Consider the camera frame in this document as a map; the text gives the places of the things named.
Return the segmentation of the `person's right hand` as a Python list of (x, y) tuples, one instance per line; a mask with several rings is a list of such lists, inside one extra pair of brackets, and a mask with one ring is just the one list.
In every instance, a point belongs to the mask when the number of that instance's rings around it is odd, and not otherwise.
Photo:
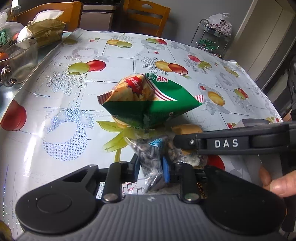
[(259, 177), (263, 188), (278, 195), (290, 197), (296, 194), (296, 170), (274, 180), (271, 180), (269, 172), (261, 165)]

